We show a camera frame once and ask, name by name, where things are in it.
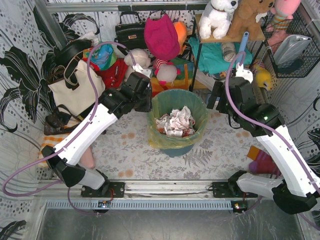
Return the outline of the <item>blue floor mop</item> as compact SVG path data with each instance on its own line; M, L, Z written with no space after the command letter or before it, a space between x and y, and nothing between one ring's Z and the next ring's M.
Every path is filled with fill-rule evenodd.
M248 42L248 39L249 39L249 32L248 31L245 31L244 33L243 33L243 36L242 36L242 39L241 39L241 42L240 42L240 46L239 46L239 49L238 49L238 52L240 53L240 52L244 52L244 53L246 53L245 52L245 49L246 49L246 45L247 45L247 42ZM245 54L242 54L240 57L238 57L237 58L237 60L236 60L236 64L238 64L238 63L242 63L242 62L244 62L244 60L245 60Z

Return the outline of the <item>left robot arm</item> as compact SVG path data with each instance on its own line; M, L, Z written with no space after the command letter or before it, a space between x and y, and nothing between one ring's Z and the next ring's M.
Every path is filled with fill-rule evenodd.
M134 71L119 89L106 89L99 97L97 107L71 134L54 147L45 146L42 149L42 155L48 158L48 166L67 187L82 185L96 197L108 193L108 177L99 170L80 165L80 158L96 138L123 115L131 110L151 111L152 75L150 69Z

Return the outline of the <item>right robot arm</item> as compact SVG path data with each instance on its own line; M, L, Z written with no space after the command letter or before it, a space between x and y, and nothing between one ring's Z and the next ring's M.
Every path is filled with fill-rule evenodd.
M228 179L230 192L272 199L285 213L310 211L318 203L320 179L310 169L290 137L284 119L269 103L258 104L248 80L235 77L213 85L208 107L226 114L268 151L282 178L271 179L239 170Z

